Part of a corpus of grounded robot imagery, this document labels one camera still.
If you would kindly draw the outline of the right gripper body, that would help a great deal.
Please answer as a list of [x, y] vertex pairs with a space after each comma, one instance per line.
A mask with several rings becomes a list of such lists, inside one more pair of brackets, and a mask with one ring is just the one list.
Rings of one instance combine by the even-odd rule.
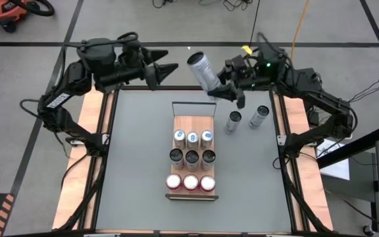
[[225, 61], [227, 80], [233, 82], [237, 88], [255, 89], [256, 74], [247, 60], [238, 55]]

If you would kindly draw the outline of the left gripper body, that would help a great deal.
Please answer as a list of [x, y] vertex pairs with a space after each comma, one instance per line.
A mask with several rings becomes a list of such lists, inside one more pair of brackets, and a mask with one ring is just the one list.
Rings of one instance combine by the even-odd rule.
[[146, 48], [124, 45], [122, 53], [118, 56], [118, 63], [124, 69], [137, 69], [138, 78], [144, 80], [144, 68], [147, 66], [148, 58], [149, 55]]

